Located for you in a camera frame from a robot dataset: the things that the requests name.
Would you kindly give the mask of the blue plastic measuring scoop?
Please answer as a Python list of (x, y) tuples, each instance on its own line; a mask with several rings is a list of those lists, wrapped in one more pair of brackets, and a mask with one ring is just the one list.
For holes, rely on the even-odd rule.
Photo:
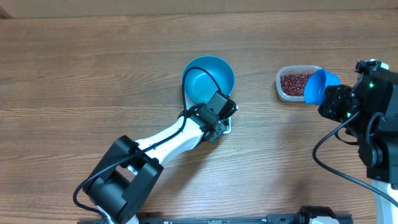
[(340, 85), (340, 79), (326, 71), (324, 68), (317, 70), (308, 79), (303, 97), (306, 104), (321, 105), (325, 99), (325, 90), (328, 86)]

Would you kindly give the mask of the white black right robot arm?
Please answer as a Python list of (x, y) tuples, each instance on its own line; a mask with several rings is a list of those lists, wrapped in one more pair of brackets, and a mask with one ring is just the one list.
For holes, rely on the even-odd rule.
[[(360, 60), (354, 86), (325, 89), (318, 112), (339, 126), (313, 148), (315, 162), (325, 170), (358, 184), (374, 195), (378, 223), (397, 223), (397, 73), (378, 60)], [(340, 129), (356, 138), (358, 155), (366, 166), (367, 184), (329, 167), (317, 158), (318, 148)]]

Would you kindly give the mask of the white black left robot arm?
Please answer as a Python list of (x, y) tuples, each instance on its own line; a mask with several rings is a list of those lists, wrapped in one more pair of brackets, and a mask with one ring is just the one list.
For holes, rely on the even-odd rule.
[(218, 90), (209, 102), (184, 108), (175, 124), (154, 136), (115, 140), (81, 186), (101, 216), (97, 222), (137, 223), (136, 215), (164, 165), (202, 142), (215, 142), (229, 129), (228, 120), (237, 110), (237, 104)]

